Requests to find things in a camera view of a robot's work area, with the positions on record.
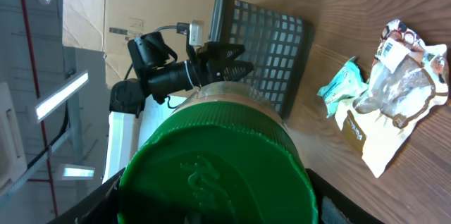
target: gray plastic basket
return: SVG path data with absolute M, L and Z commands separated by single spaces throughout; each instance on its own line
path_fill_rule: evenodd
M 279 115 L 290 115 L 313 42 L 314 29 L 298 17 L 239 0 L 215 0 L 209 39 L 244 44 L 237 59 L 250 61 L 254 71 L 246 82 L 263 92 Z

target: metal rod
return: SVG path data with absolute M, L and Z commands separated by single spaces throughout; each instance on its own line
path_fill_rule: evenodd
M 31 161 L 31 163 L 33 164 L 28 167 L 27 171 L 25 171 L 25 173 L 23 173 L 22 176 L 20 176 L 20 178 L 18 178 L 12 186 L 0 196 L 0 209 L 8 202 L 9 199 L 16 195 L 20 188 L 26 182 L 28 182 L 29 179 L 32 179 L 31 177 L 35 173 L 40 172 L 39 169 L 42 167 L 42 164 L 47 161 L 49 155 L 56 153 L 56 151 L 58 151 L 58 148 L 62 144 L 64 144 L 64 142 L 66 142 L 71 135 L 72 130 L 67 130 L 58 139 L 54 139 L 52 142 L 50 142 L 50 145 L 43 152 L 41 152 L 37 156 L 37 158 Z
M 49 179 L 33 179 L 33 178 L 30 178 L 30 179 L 28 179 L 28 182 L 50 182 L 50 180 Z
M 25 0 L 20 0 L 20 2 L 22 4 L 23 20 L 25 22 L 25 31 L 27 33 L 28 51 L 30 52 L 30 61 L 31 61 L 31 67 L 32 67 L 32 72 L 33 72 L 33 81 L 35 83 L 36 97 L 40 98 L 41 92 L 39 90 L 39 83 L 38 83 L 38 78 L 37 78 L 35 51 L 33 49 L 32 35 L 31 35 L 31 30 L 30 30 L 30 22 L 28 21 L 27 4 L 26 4 Z M 42 121 L 40 124 L 41 124 L 42 139 L 44 141 L 44 148 L 47 148 L 47 134 L 45 131 L 44 121 Z M 51 174 L 50 160 L 48 158 L 47 158 L 47 172 L 49 174 L 51 200 L 53 201 L 53 204 L 54 204 L 55 218 L 57 218 L 58 217 L 58 207 L 56 205 L 54 179 Z

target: plastic snack wrapper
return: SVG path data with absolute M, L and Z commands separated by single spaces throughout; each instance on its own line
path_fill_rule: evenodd
M 364 83 L 354 60 L 355 57 L 352 57 L 346 62 L 329 85 L 320 88 L 318 91 L 318 95 L 323 97 L 326 103 L 328 118 L 335 114 L 340 100 L 357 97 L 368 89 L 368 85 Z
M 448 96 L 447 47 L 426 46 L 400 20 L 382 32 L 361 96 L 342 100 L 335 119 L 345 140 L 378 178 L 418 121 Z

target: label sticker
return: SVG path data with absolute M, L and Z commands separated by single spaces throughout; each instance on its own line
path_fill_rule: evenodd
M 343 123 L 343 134 L 345 135 L 346 142 L 357 152 L 363 154 L 366 134 L 356 122 L 351 111 L 347 111 L 347 117 Z
M 410 50 L 404 45 L 396 42 L 392 38 L 387 38 L 382 47 L 381 55 L 378 58 L 391 73 L 394 73 L 401 61 L 409 53 Z
M 144 21 L 136 18 L 128 18 L 130 27 L 137 28 L 138 30 L 144 31 Z

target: red pole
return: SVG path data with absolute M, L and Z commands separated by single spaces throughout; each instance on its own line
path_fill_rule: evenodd
M 27 4 L 25 3 L 25 0 L 20 0 L 20 2 L 22 3 L 23 20 L 25 22 L 25 31 L 27 33 L 28 51 L 30 52 L 31 69 L 33 71 L 33 81 L 35 82 L 36 97 L 40 98 L 41 97 L 41 92 L 39 90 L 39 83 L 37 81 L 37 69 L 36 69 L 35 51 L 33 50 L 33 42 L 32 42 L 31 30 L 30 30 L 30 22 L 28 21 Z M 45 132 L 44 121 L 42 121 L 40 124 L 41 124 L 42 139 L 44 141 L 44 148 L 47 148 L 47 134 Z M 54 179 L 53 179 L 53 177 L 51 175 L 51 166 L 50 166 L 50 160 L 49 159 L 47 159 L 47 172 L 49 174 L 51 200 L 53 201 L 53 204 L 54 204 L 55 218 L 57 218 L 58 217 L 58 208 L 56 207 Z

